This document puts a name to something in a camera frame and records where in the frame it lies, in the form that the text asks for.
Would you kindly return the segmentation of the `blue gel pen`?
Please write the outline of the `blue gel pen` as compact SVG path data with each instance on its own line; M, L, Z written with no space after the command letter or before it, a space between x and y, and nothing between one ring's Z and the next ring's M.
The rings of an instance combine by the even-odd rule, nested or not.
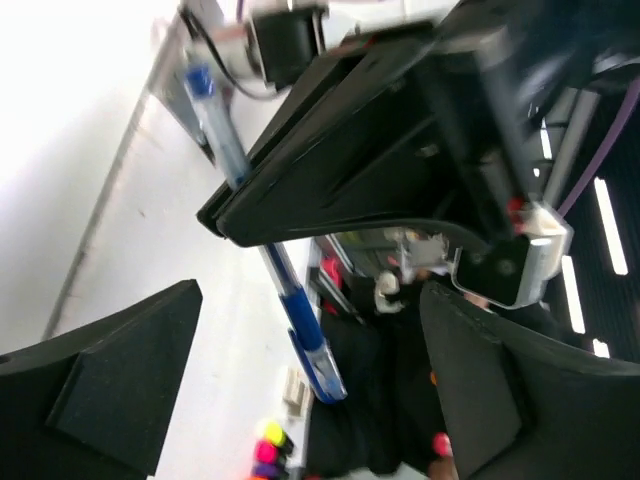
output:
M434 118L413 79L397 82L392 92L354 63L313 63L249 149L248 177L219 187L198 221L254 247L431 213L435 170L412 156Z

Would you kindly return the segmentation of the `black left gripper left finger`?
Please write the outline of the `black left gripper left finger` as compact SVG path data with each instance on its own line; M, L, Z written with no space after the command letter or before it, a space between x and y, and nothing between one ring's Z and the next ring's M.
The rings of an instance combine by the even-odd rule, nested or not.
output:
M155 474L202 304L180 281L1 357L4 479Z

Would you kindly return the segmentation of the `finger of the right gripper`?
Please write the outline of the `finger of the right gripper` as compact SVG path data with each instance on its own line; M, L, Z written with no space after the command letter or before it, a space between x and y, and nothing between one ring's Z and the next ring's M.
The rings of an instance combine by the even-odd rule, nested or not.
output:
M316 58L252 147L237 190L198 212L244 247L366 226L440 221L466 243L514 229L483 156L500 141L468 52L429 22L356 36Z

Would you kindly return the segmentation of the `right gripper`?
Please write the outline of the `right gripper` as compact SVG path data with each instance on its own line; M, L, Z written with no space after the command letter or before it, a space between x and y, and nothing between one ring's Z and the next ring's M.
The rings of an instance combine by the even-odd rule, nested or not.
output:
M567 87L587 87L639 53L636 1L461 1L434 49L481 84L514 195L532 194L524 141Z

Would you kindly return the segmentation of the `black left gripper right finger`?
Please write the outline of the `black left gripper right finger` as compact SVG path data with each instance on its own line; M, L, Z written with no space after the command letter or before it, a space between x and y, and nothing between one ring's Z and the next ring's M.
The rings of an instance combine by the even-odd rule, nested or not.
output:
M460 478L638 478L637 364L540 335L433 282L420 313Z

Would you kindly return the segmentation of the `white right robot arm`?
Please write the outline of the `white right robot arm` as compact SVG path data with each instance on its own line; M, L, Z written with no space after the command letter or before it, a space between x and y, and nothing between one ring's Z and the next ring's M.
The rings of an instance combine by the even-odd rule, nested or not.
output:
M527 140L568 87L628 76L635 1L463 1L327 48L315 7L255 17L249 47L289 95L211 232L281 242L408 227L440 234L452 280L505 309L538 300L571 237ZM439 286L421 310L464 479L635 479L639 368L482 312Z

